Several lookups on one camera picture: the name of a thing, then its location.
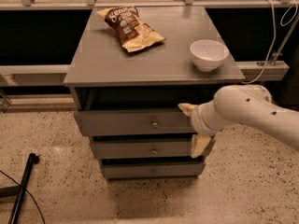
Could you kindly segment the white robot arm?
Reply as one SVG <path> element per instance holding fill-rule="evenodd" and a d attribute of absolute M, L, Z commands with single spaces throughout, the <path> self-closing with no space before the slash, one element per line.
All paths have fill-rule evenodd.
<path fill-rule="evenodd" d="M 299 150 L 299 112 L 274 105 L 264 86 L 225 86 L 208 103 L 181 103 L 178 108 L 190 118 L 196 131 L 192 136 L 192 158 L 204 153 L 213 135 L 234 124 L 262 131 Z"/>

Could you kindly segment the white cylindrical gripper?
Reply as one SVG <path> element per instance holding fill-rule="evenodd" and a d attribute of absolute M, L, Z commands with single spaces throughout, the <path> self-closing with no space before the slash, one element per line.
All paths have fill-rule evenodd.
<path fill-rule="evenodd" d="M 207 156 L 212 147 L 211 136 L 222 131 L 224 127 L 229 125 L 229 121 L 221 117 L 213 102 L 201 105 L 180 103 L 178 108 L 187 117 L 191 117 L 192 127 L 198 133 L 192 136 L 191 157 Z"/>

